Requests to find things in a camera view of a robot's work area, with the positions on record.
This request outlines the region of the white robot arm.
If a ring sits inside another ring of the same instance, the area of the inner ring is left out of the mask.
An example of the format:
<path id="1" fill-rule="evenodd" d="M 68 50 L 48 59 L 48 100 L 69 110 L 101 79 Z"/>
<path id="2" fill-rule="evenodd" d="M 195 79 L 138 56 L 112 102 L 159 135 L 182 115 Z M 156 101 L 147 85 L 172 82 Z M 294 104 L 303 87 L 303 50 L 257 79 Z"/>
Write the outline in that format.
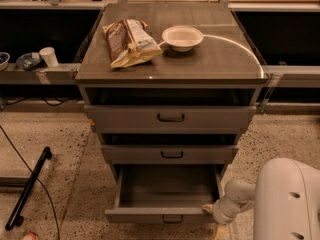
<path id="1" fill-rule="evenodd" d="M 202 210 L 226 225 L 254 210 L 254 240 L 320 240 L 320 170 L 288 158 L 271 159 L 249 184 L 230 180 L 224 195 Z"/>

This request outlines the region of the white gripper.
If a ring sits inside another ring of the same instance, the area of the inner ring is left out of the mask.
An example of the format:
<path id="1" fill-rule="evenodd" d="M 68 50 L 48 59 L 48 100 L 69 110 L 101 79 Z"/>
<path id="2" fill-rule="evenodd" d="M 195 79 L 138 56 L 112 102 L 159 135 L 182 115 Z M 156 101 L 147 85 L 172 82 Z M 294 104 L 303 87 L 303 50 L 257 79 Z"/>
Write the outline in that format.
<path id="1" fill-rule="evenodd" d="M 213 205 L 205 204 L 201 209 L 204 212 L 213 214 L 215 221 L 221 224 L 216 227 L 214 240 L 224 240 L 228 232 L 226 225 L 232 223 L 240 213 L 240 205 L 238 203 L 224 198 L 217 200 Z"/>

